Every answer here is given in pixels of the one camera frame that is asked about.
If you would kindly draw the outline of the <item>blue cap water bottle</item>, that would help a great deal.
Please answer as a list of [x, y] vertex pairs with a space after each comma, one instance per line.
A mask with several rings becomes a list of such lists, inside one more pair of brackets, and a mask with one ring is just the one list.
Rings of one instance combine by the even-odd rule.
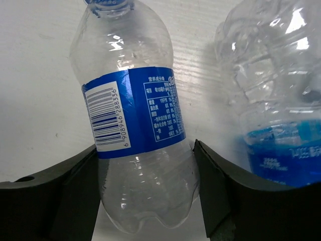
[[199, 172], [160, 17], [140, 1], [88, 1], [70, 48], [98, 154], [102, 205], [121, 231], [188, 217]]

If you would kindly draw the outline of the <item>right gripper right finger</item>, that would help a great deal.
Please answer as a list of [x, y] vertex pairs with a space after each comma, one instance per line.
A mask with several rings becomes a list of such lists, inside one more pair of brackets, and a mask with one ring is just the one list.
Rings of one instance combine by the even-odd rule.
[[320, 240], [320, 184], [278, 184], [229, 162], [201, 141], [194, 154], [210, 240]]

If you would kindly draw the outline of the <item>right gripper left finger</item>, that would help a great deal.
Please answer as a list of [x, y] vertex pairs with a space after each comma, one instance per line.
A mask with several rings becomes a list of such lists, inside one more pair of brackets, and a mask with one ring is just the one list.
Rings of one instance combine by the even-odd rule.
[[1, 240], [92, 240], [100, 196], [98, 156], [76, 156], [1, 183]]

